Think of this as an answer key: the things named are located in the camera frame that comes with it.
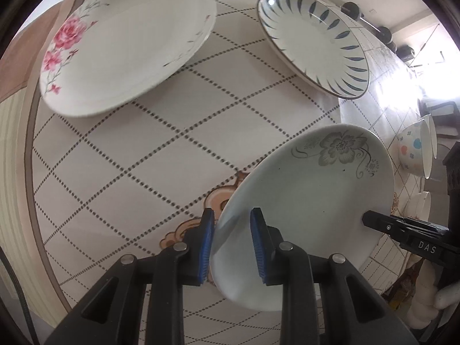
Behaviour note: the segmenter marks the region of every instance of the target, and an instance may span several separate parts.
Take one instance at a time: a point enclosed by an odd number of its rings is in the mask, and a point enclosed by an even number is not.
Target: cable
[[[411,63],[409,63],[409,67],[410,65],[412,65],[412,63],[415,61],[415,59],[418,57],[418,55],[422,52],[423,48],[425,48],[425,45],[428,43],[428,40],[431,39],[431,36],[433,36],[434,34],[434,31],[436,31],[436,29],[438,28],[439,26],[439,23],[436,25],[436,27],[434,28],[433,32],[431,33],[431,35],[429,36],[429,38],[427,38],[427,40],[425,41],[425,44],[422,45],[422,47],[420,48],[419,52],[417,53],[417,55],[415,56],[415,58],[412,60]]]
[[[30,311],[27,306],[26,297],[24,296],[24,292],[22,291],[18,278],[16,274],[14,273],[13,267],[11,267],[10,262],[8,261],[8,258],[6,258],[5,252],[3,251],[1,246],[0,246],[0,260],[5,266],[5,269],[8,275],[10,275],[14,288],[16,289],[16,292],[18,293],[19,303],[21,304],[21,308],[24,314],[24,318],[26,320],[27,328],[29,330],[30,337],[32,338],[32,343],[34,345],[40,345],[40,342],[38,341],[37,333],[35,331],[34,323],[32,321],[32,317],[30,316]]]

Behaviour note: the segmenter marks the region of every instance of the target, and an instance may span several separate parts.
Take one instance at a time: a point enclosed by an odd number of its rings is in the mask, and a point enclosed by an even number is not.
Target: chair
[[[426,103],[418,101],[420,115],[432,114],[433,110],[440,109],[446,106],[452,106],[453,112],[451,114],[444,115],[432,115],[435,126],[446,126],[453,127],[457,130],[457,135],[446,135],[437,133],[437,137],[443,137],[445,139],[460,139],[460,111],[457,104],[454,101],[443,102],[438,105],[427,107]]]

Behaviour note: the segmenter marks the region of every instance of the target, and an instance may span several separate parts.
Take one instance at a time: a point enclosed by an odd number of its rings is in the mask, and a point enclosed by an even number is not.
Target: plate with blue leaf pattern
[[[363,48],[332,10],[317,0],[259,0],[257,14],[270,45],[300,77],[337,97],[364,95]]]

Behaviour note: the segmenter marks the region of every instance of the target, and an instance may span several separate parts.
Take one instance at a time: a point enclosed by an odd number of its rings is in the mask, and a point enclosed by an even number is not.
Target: metal screw
[[[185,249],[187,249],[187,244],[185,242],[176,242],[173,248],[177,252],[183,252]]]
[[[281,250],[284,250],[285,252],[288,252],[294,248],[294,246],[288,241],[280,242],[279,247]]]
[[[332,256],[332,260],[335,263],[344,263],[346,261],[345,257],[342,254],[336,253]]]
[[[128,265],[130,263],[133,263],[134,262],[134,255],[132,254],[125,254],[123,257],[121,257],[121,260],[120,262],[123,264],[123,265]]]

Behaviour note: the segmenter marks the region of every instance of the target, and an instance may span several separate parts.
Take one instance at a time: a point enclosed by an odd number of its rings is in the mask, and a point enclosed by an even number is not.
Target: tablecloth
[[[96,117],[64,118],[46,106],[37,88],[31,92],[25,180],[18,185],[25,183],[34,246],[66,309],[122,255],[154,255],[181,240],[204,207],[218,218],[261,160],[315,128],[352,123],[381,139],[393,162],[393,213],[403,214],[420,191],[420,178],[400,166],[395,136],[419,117],[421,92],[412,71],[389,49],[330,6],[351,27],[370,68],[366,94],[342,100],[310,87],[278,58],[257,20],[257,0],[215,1],[216,24],[203,47],[132,102]],[[47,33],[43,27],[38,30]],[[383,292],[399,276],[406,254],[383,236],[360,272]],[[211,275],[203,287],[185,287],[184,317],[186,344],[271,345],[279,339],[279,312],[233,304]]]

